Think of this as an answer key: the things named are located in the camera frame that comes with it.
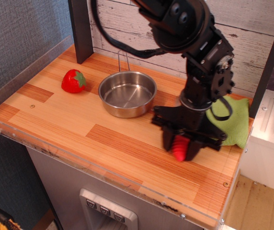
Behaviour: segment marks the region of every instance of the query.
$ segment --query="pot handle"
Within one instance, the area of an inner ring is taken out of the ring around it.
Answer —
[[[119,61],[119,72],[121,72],[121,64],[120,64],[120,52],[123,50],[119,50],[118,51],[118,61]],[[127,52],[126,53],[126,62],[127,62],[127,66],[128,66],[128,70],[131,71],[131,68],[129,66],[129,62],[128,62],[128,56],[127,56]]]

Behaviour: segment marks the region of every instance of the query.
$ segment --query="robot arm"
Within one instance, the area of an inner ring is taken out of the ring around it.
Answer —
[[[149,21],[159,49],[138,51],[115,41],[100,24],[96,0],[91,0],[91,7],[99,30],[115,47],[140,58],[174,53],[187,59],[187,82],[180,95],[182,105],[153,109],[152,123],[162,127],[165,149],[170,150],[174,139],[180,135],[189,139],[186,160],[192,160],[206,146],[219,150],[227,136],[207,119],[205,112],[212,102],[220,99],[231,116],[231,107],[223,96],[231,93],[235,85],[230,70],[234,57],[232,46],[215,28],[214,16],[204,0],[133,1],[139,13]]]

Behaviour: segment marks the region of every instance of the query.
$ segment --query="green towel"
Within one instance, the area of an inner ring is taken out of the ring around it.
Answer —
[[[207,110],[206,116],[215,126],[225,132],[228,138],[222,145],[238,145],[244,148],[249,135],[249,100],[234,100],[229,96],[224,97],[233,110],[232,116],[226,121],[217,121],[212,112]],[[216,116],[228,116],[229,112],[224,104],[218,100],[213,103],[212,110]]]

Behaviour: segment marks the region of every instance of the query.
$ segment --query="wooden cutting board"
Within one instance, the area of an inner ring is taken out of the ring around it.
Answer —
[[[81,93],[61,89],[69,69],[86,77]],[[174,106],[185,80],[135,65],[131,69],[155,80],[154,105]],[[185,213],[204,228],[215,228],[242,149],[205,148],[193,161],[177,162],[163,149],[162,131],[151,124],[151,111],[128,119],[105,111],[98,87],[115,72],[118,60],[98,54],[77,64],[72,46],[0,105],[2,133],[169,212]]]

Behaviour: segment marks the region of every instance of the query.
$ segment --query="black frame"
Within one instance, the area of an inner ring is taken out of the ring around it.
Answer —
[[[77,63],[93,54],[90,20],[86,0],[68,0]]]
[[[271,47],[271,51],[269,53],[265,68],[263,69],[263,74],[258,83],[258,87],[256,89],[254,99],[250,108],[249,116],[252,118],[256,117],[257,111],[262,102],[263,95],[265,94],[265,91],[267,89],[267,85],[271,77],[271,74],[273,72],[273,69],[274,69],[274,42]]]

